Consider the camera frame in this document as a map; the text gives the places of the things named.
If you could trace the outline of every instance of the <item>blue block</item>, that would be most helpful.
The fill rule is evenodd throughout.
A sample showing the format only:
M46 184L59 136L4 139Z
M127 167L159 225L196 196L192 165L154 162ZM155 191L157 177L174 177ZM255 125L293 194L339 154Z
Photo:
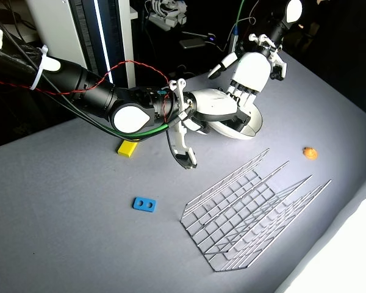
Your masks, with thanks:
M151 200L145 197L136 197L133 203L134 209L139 209L145 212L154 212L156 208L156 200Z

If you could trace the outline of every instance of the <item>white zip tie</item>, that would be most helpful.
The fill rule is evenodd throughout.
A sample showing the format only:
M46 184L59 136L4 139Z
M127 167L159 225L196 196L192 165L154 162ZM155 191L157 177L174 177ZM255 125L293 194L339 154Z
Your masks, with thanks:
M39 83L39 80L41 79L42 71L44 70L44 64L46 63L46 57L47 57L46 53L49 51L49 48L46 45L43 45L42 49L39 48L39 50L41 50L41 52L42 52L42 60L39 65L37 75L35 76L35 80L34 80L32 86L30 86L31 90L35 90L35 88L37 87L37 84Z

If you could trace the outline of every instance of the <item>wire dish rack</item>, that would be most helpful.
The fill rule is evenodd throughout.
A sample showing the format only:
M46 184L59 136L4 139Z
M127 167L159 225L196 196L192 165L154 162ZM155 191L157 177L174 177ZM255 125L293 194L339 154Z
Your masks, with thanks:
M185 206L181 223L216 272L249 267L328 186L302 197L293 194L312 175L275 193L255 168L269 149L214 184Z

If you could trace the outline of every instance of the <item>gray table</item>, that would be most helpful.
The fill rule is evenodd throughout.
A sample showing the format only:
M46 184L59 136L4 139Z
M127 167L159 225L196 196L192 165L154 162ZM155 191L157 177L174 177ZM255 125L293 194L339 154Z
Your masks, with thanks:
M0 292L273 292L366 178L366 115L289 56L284 82L256 104L257 137L238 141L191 133L199 164L186 171L165 136L132 158L117 139L73 120L0 147ZM226 88L231 72L190 89ZM319 151L316 161L301 153ZM252 267L213 273L179 218L184 205L266 148L260 174L290 164L274 189L313 174L306 192L332 184ZM157 200L153 214L134 197Z

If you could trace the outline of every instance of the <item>small orange ball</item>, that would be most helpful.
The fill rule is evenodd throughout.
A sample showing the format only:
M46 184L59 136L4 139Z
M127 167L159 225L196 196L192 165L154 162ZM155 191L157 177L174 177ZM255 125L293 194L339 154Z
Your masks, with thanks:
M318 152L314 148L304 148L304 155L310 160L316 160Z

